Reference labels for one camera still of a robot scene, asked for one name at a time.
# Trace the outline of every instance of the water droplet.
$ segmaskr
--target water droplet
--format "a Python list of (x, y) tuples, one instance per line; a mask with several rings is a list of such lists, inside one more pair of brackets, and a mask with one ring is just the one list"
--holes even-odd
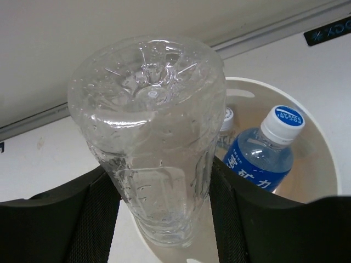
[(158, 97), (158, 92), (155, 91), (155, 90), (152, 90), (152, 91), (148, 92), (148, 96), (149, 96), (150, 98), (155, 99), (155, 98)]
[(149, 188), (149, 187), (151, 187), (151, 185), (143, 185), (141, 187), (138, 187), (137, 190), (141, 191), (141, 190), (143, 190), (145, 188)]

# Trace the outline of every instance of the white wall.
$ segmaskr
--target white wall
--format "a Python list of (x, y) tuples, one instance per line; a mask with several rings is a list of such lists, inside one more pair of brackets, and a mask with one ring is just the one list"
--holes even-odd
[(80, 62), (122, 38), (185, 34), (216, 44), (326, 2), (0, 0), (0, 127), (65, 102)]

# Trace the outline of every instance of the white bin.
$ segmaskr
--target white bin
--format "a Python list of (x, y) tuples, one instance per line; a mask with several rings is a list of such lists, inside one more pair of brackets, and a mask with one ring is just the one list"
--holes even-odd
[[(245, 78), (227, 78), (227, 104), (235, 111), (240, 131), (258, 127), (275, 105), (287, 105), (299, 110), (306, 125), (292, 144), (294, 165), (278, 187), (276, 194), (299, 202), (341, 194), (339, 172), (325, 135), (313, 116), (294, 98), (265, 83)], [(186, 249), (161, 248), (153, 245), (137, 231), (149, 250), (162, 263), (217, 263), (210, 205), (205, 211), (202, 232)]]

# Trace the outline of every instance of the white surface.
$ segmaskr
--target white surface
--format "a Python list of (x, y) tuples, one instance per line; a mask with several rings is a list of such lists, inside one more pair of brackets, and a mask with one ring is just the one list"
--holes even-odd
[(73, 70), (123, 38), (215, 44), (327, 2), (342, 0), (1, 0), (0, 127), (66, 102)]
[(225, 60), (227, 76), (256, 79), (293, 96), (315, 117), (351, 195), (351, 35), (308, 47), (302, 34)]

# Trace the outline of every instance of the water bottle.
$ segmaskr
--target water bottle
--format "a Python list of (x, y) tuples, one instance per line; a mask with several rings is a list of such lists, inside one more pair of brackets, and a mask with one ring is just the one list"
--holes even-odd
[(157, 245), (187, 247), (198, 231), (225, 97), (221, 58), (186, 37), (120, 41), (71, 77), (73, 120)]
[(260, 128), (244, 130), (237, 136), (224, 162), (239, 176), (273, 192), (292, 168), (289, 145), (304, 125), (296, 110), (275, 106)]
[(230, 145), (233, 143), (236, 135), (236, 127), (234, 124), (234, 112), (231, 108), (225, 109), (225, 117), (220, 128), (217, 147), (216, 147), (216, 156), (223, 160), (225, 154), (228, 152)]

